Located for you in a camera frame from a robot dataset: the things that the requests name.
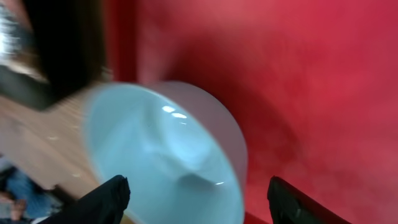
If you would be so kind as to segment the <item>light blue bowl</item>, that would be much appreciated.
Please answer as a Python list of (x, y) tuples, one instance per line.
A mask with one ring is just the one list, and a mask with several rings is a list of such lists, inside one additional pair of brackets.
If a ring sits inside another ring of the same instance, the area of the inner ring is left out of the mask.
[(109, 83), (88, 95), (83, 141), (99, 182), (128, 179), (136, 223), (242, 224), (248, 151), (233, 115), (183, 82)]

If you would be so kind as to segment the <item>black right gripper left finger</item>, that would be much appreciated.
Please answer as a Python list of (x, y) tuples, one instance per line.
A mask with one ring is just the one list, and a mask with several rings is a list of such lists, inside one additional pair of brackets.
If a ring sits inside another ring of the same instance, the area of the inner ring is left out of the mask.
[(39, 224), (120, 224), (129, 199), (127, 178), (116, 175)]

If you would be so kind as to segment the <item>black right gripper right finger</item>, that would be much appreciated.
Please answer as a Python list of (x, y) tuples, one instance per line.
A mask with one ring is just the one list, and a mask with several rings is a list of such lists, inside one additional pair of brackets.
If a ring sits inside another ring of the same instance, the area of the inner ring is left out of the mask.
[(270, 179), (267, 199), (273, 224), (350, 224), (278, 176)]

